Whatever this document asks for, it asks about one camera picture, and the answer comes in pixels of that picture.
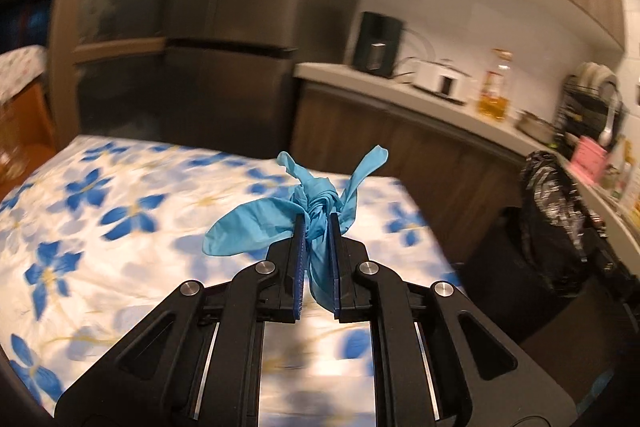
white countertop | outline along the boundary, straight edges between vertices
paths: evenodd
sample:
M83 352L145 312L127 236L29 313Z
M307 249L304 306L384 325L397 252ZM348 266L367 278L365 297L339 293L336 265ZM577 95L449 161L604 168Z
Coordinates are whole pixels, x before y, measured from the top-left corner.
M361 73L344 64L304 62L296 66L294 74L297 78L357 92L430 116L476 134L521 156L545 148L516 130L509 121L498 123L478 115L471 103L465 106L455 105L422 92L410 84L398 84L386 78ZM585 202L607 223L609 242L617 256L631 272L640 276L640 247L631 232L593 188L579 180L576 182Z

crumpled blue nitrile glove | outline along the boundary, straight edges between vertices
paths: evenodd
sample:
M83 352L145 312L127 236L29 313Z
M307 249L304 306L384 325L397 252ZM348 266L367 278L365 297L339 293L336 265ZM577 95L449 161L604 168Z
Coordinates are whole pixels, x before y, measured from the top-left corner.
M237 206L221 217L207 232L202 249L207 255L228 256L266 248L293 235L298 214L305 215L306 249L311 295L323 308L333 312L333 285L327 251L329 215L338 214L340 233L349 230L356 219L357 188L373 171L384 165L388 152L375 146L353 171L347 188L338 192L327 178L315 178L297 165L286 152L278 163L300 180L289 200L262 198Z

white floral cloth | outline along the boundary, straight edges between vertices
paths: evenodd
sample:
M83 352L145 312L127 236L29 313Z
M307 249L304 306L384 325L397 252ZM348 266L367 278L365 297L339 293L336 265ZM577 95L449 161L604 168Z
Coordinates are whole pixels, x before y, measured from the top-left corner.
M0 55L0 100L9 100L47 68L47 51L26 46Z
M338 190L347 176L327 174ZM80 136L0 204L0 345L51 414L61 393L180 283L230 280L266 250L202 253L238 204L297 181L274 160ZM402 185L367 178L347 234L421 285L457 283ZM341 325L305 290L302 319L267 324L260 425L373 426L367 324Z

pink object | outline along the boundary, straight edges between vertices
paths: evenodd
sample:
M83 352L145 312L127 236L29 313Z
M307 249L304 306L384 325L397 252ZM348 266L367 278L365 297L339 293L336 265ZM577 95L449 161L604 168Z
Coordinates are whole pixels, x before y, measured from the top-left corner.
M571 172L589 185L594 185L607 166L607 152L587 136L580 138L571 158Z

bottle of cooking oil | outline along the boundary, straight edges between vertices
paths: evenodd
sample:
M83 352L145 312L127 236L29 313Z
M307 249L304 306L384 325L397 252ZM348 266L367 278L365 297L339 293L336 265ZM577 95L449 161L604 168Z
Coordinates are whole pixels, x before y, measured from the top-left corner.
M509 73L513 54L506 50L494 50L495 64L486 72L486 79L478 100L478 112L485 116L504 120L509 105Z

